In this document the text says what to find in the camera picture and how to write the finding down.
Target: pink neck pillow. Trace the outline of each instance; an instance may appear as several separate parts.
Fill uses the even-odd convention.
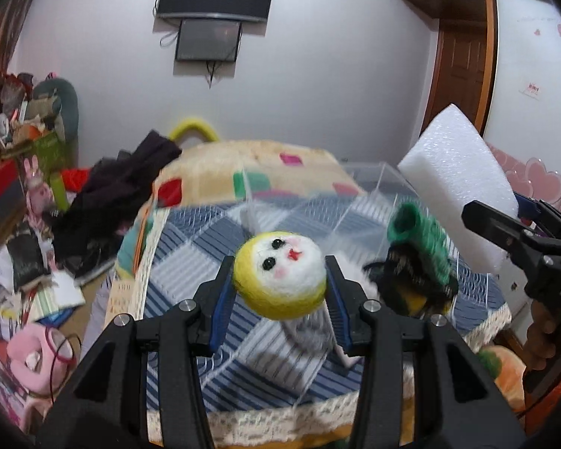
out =
[[[39,370],[31,369],[25,362],[34,352],[40,353]],[[50,394],[52,363],[52,390],[56,390],[64,382],[69,366],[75,362],[73,348],[60,331],[35,323],[28,323],[12,337],[6,346],[6,353],[13,376],[22,386],[39,396]]]

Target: felt ball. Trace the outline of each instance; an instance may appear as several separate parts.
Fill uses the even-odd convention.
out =
[[[263,233],[237,252],[233,281],[245,303],[261,316],[295,319],[313,312],[324,300],[324,255],[305,236]]]

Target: white foam sheet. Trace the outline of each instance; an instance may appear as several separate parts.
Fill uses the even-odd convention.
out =
[[[461,212],[474,199],[512,217],[518,201],[484,140],[451,104],[434,118],[398,169],[474,272],[497,274],[506,252],[469,231]]]

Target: green knitted tube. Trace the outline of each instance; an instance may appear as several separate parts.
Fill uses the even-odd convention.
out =
[[[446,247],[447,235],[432,216],[425,216],[417,204],[401,204],[390,219],[386,236],[391,244],[409,243],[414,246],[424,270],[440,285],[449,282],[451,265]]]

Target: doll face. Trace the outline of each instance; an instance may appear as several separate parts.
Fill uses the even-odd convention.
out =
[[[320,248],[311,239],[299,235],[262,238],[254,245],[252,265],[262,286],[282,295],[307,293],[326,276]]]

